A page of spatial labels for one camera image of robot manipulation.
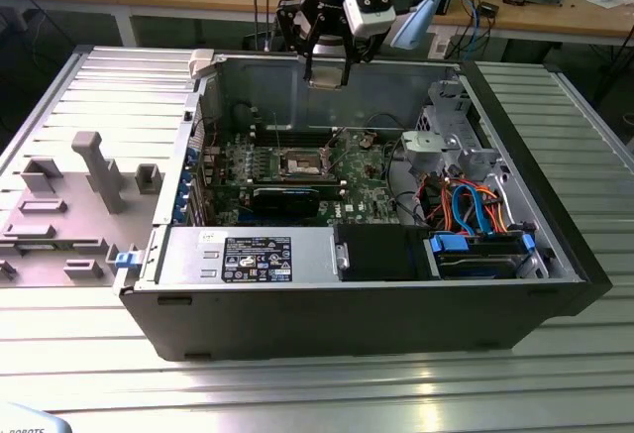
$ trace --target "warning label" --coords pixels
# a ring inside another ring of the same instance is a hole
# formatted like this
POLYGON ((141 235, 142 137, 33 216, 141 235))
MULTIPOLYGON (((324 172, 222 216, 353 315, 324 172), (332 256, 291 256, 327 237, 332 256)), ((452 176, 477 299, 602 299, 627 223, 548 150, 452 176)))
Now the warning label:
POLYGON ((227 238, 222 279, 225 282, 292 281, 290 238, 227 238))

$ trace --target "wooden table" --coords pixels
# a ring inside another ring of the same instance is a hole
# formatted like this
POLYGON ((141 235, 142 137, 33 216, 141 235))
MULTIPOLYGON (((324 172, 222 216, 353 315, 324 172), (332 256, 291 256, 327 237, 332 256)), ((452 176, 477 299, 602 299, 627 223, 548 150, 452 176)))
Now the wooden table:
MULTIPOLYGON (((135 47, 137 39, 132 16, 179 17, 203 20, 251 21, 253 0, 37 0, 46 9, 95 12, 113 15, 124 46, 135 47)), ((278 0, 269 1, 274 12, 278 0)), ((485 0, 499 6, 491 34, 494 37, 597 45, 620 45, 634 24, 634 8, 619 6, 610 10, 584 0, 564 0, 564 5, 526 5, 515 7, 501 0, 485 0)), ((260 21, 265 4, 259 0, 260 21)), ((28 0, 0 0, 0 6, 21 13, 33 7, 28 0)), ((469 16, 459 0, 449 12, 437 16, 430 33, 436 34, 430 56, 440 55, 451 35, 462 32, 469 16)))

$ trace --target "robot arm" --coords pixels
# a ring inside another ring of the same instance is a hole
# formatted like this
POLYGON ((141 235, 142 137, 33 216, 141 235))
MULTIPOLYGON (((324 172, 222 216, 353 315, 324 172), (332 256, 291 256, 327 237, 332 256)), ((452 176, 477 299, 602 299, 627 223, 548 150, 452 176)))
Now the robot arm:
POLYGON ((392 0, 299 0, 281 2, 277 9, 287 48, 306 58, 305 80, 312 78, 317 45, 344 48, 342 86, 353 63, 372 60, 395 19, 392 0))

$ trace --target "circuit board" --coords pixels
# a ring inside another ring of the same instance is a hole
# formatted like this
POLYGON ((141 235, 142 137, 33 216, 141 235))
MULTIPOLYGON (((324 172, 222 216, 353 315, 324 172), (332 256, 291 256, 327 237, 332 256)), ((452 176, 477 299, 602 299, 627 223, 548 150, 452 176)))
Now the circuit board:
POLYGON ((316 216, 308 218, 277 218, 265 220, 253 216, 249 199, 257 187, 275 186, 279 168, 285 158, 309 154, 305 148, 255 147, 245 137, 236 136, 225 142, 218 155, 219 163, 207 189, 212 193, 214 216, 219 226, 332 226, 339 223, 398 223, 390 201, 384 172, 384 152, 381 145, 360 147, 361 133, 346 133, 328 154, 327 162, 335 162, 317 181, 293 181, 293 186, 318 190, 322 197, 316 216))

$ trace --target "motherboard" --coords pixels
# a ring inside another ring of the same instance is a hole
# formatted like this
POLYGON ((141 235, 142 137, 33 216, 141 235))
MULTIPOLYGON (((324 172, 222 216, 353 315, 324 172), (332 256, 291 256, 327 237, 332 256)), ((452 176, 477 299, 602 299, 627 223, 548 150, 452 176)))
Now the motherboard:
POLYGON ((386 156, 376 133, 361 130, 235 135, 204 158, 208 225, 396 224, 386 156))

